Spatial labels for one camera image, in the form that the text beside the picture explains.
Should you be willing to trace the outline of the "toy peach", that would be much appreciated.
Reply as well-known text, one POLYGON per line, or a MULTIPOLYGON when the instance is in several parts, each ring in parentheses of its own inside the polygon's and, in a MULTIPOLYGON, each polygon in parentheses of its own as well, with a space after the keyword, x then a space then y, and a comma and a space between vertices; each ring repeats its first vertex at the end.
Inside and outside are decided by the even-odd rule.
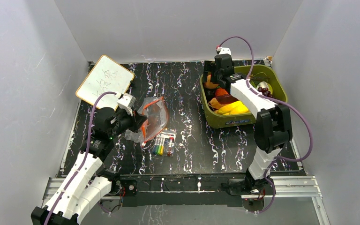
POLYGON ((208 74, 206 82, 203 83, 203 86, 209 90, 216 89, 219 85, 211 82, 211 73, 208 74))

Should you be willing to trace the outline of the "dark red toy sausage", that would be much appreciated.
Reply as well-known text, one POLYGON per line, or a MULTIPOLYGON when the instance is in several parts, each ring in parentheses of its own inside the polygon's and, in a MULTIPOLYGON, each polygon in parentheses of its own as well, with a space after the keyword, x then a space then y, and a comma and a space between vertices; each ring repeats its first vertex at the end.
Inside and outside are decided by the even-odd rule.
POLYGON ((238 99, 233 97, 232 95, 224 94, 224 95, 214 97, 210 102, 212 104, 227 105, 227 104, 231 104, 236 101, 238 101, 238 99))

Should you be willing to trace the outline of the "clear zip bag orange zipper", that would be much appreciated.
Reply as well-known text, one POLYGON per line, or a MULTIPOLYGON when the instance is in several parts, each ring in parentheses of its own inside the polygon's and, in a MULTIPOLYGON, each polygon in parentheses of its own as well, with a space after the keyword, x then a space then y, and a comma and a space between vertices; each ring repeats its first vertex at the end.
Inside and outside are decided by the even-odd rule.
POLYGON ((128 141, 145 145, 163 131, 168 123, 169 116, 164 97, 146 97, 137 112, 146 116, 146 121, 137 132, 127 130, 124 137, 128 141))

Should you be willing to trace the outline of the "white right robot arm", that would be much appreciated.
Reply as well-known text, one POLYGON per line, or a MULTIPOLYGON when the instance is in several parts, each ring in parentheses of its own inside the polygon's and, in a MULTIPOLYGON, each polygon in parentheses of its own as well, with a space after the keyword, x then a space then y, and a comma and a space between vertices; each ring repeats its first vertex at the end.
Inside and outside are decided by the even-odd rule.
POLYGON ((236 67, 228 53, 216 55, 203 66, 202 82, 225 89, 255 119, 256 152, 244 179, 229 179, 222 185, 230 195, 258 194, 266 185, 274 187, 270 168, 293 137, 290 107, 283 101, 263 95, 250 83, 259 68, 254 64, 236 67))

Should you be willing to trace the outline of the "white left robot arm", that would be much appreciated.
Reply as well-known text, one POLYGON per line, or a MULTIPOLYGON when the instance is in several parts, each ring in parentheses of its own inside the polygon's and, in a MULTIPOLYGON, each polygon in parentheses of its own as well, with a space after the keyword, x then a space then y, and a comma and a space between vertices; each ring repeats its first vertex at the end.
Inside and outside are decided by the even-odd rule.
POLYGON ((42 207, 31 213, 34 225, 79 225, 106 194, 121 190, 119 174, 97 172, 111 151, 113 141, 127 130, 136 132, 147 120, 133 109, 104 107, 90 113, 85 145, 71 171, 42 207))

